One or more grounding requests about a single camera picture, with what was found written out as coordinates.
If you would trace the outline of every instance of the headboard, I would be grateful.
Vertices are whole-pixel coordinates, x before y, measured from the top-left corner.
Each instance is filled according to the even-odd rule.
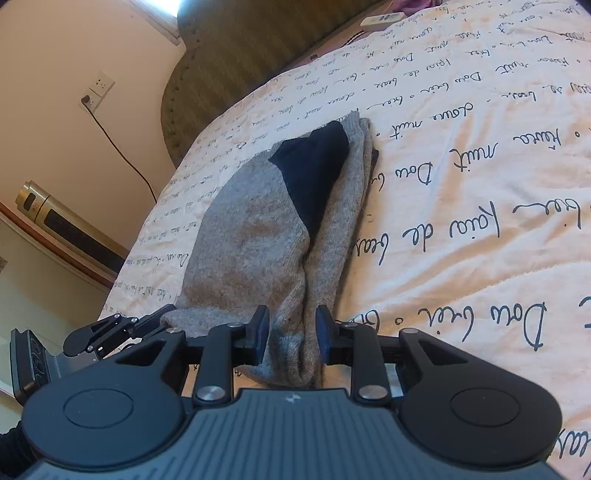
[[[199,133],[376,0],[185,0],[187,47],[166,85],[161,122],[178,167]]]

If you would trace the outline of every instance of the bed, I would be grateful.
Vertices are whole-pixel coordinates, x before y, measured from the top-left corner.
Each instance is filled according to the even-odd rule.
[[[539,383],[563,412],[549,462],[589,478],[590,38],[569,0],[456,0],[280,74],[192,143],[103,315],[174,303],[232,174],[357,109],[380,154],[335,316],[414,326]]]

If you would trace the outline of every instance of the white logo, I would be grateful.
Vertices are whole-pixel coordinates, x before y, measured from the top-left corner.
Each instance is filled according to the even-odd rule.
[[[289,403],[294,404],[301,400],[301,397],[297,393],[292,393],[289,397],[285,398]]]

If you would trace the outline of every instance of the gray sock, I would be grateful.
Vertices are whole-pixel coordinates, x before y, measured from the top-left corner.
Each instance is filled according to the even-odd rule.
[[[203,217],[178,309],[163,317],[199,336],[222,323],[247,322],[266,304],[271,331],[264,360],[243,371],[267,384],[308,387],[321,378],[314,312],[334,305],[373,146],[359,112],[341,126],[331,122],[274,145],[232,176]],[[301,152],[318,161],[300,162]],[[287,163],[279,163],[280,154]]]

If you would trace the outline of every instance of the silver screw head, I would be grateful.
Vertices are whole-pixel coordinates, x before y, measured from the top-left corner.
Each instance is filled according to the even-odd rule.
[[[197,390],[197,398],[203,401],[216,401],[224,397],[226,391],[217,385],[207,385]]]
[[[386,395],[388,395],[388,390],[382,385],[365,385],[359,389],[359,396],[365,400],[381,400]]]

